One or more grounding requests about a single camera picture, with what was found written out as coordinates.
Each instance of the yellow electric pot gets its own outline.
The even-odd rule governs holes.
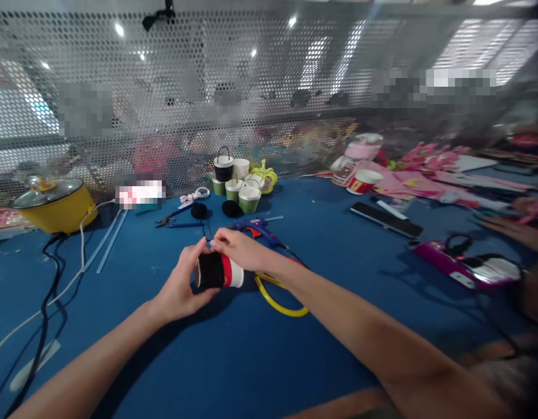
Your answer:
[[[63,179],[47,183],[35,176],[28,179],[31,190],[13,201],[12,207],[46,233],[66,234],[79,230],[81,220],[96,204],[80,179]],[[93,212],[83,224],[96,218]]]

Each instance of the hand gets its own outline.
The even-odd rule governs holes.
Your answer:
[[[216,232],[211,249],[225,254],[246,271],[267,271],[280,256],[245,234],[225,228]]]
[[[480,224],[505,234],[538,252],[538,230],[528,225],[519,224],[502,218],[482,217]]]
[[[520,216],[529,215],[529,207],[536,202],[536,198],[521,197],[517,198],[511,206],[517,211]]]
[[[151,301],[164,322],[172,322],[196,313],[220,291],[218,288],[208,289],[200,294],[193,294],[191,291],[191,273],[197,258],[201,253],[211,252],[205,245],[206,237],[203,237],[196,245],[185,247],[181,251],[176,267]]]

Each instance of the blue tablecloth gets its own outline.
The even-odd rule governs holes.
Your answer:
[[[413,255],[406,238],[348,210],[358,200],[368,203],[368,196],[353,196],[324,179],[285,179],[278,187],[263,197],[257,214],[284,216],[269,229],[313,271],[377,305],[451,356],[499,340],[468,290]],[[205,202],[213,211],[212,233],[230,223],[220,210],[223,200],[212,196]],[[157,212],[129,213],[102,273],[95,273],[99,256],[62,298],[60,310],[52,310],[48,336],[57,336],[61,348],[37,374],[31,393],[152,298],[181,249],[201,238],[201,228],[154,228],[154,220],[177,206],[169,200]],[[422,240],[471,232],[477,237],[471,253],[497,252],[533,263],[522,246],[475,224],[467,209],[418,200],[407,215],[425,228]],[[102,214],[88,228],[87,256],[110,221]],[[185,212],[177,221],[193,219]],[[48,238],[32,232],[0,242],[0,340],[38,310],[51,284],[53,263],[40,253]],[[80,268],[80,236],[70,237],[58,254],[66,263],[62,290]],[[267,287],[282,305],[300,306],[286,291]],[[503,298],[491,299],[489,307],[506,331],[526,329]],[[0,416],[14,397],[10,380],[34,355],[39,326],[40,320],[33,321],[0,352]],[[312,315],[297,319],[278,313],[250,281],[241,289],[223,290],[197,315],[150,339],[113,384],[97,417],[281,417],[377,385]]]

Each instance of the blue straw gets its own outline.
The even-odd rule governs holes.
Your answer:
[[[94,253],[90,257],[90,259],[87,261],[87,263],[83,267],[82,273],[85,273],[87,268],[90,265],[92,265],[92,262],[94,262],[94,260],[96,259],[96,256],[98,255],[98,252],[100,251],[100,249],[102,248],[104,243],[106,243],[106,239],[109,237],[110,233],[112,232],[113,226],[116,224],[117,218],[119,217],[119,214],[121,214],[121,212],[122,212],[122,210],[119,210],[117,212],[115,218],[113,219],[112,223],[110,224],[110,227],[108,228],[108,231],[106,231],[106,234],[104,235],[104,237],[100,241],[100,244],[98,245],[98,247],[96,248],[96,250],[94,251]]]
[[[108,243],[108,247],[106,248],[106,253],[104,253],[104,256],[102,256],[102,260],[100,261],[100,264],[98,265],[98,269],[96,270],[96,273],[99,274],[102,272],[102,268],[104,267],[104,263],[106,263],[106,259],[108,259],[108,255],[110,254],[110,251],[113,246],[113,242],[116,241],[117,234],[119,233],[119,230],[121,230],[123,222],[125,221],[125,218],[127,217],[127,213],[129,211],[124,209],[124,213],[122,215],[121,220],[119,221],[119,224],[117,225],[116,230],[113,233],[112,239],[110,240],[110,243]]]

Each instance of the metal mesh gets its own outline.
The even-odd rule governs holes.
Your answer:
[[[147,33],[160,4],[0,3],[0,205],[32,174],[79,177],[97,197],[127,172],[188,189],[223,145],[293,175],[332,162],[354,129],[451,139],[470,111],[438,109],[452,101],[422,94],[425,70],[499,68],[504,84],[538,49],[519,8],[198,1]]]

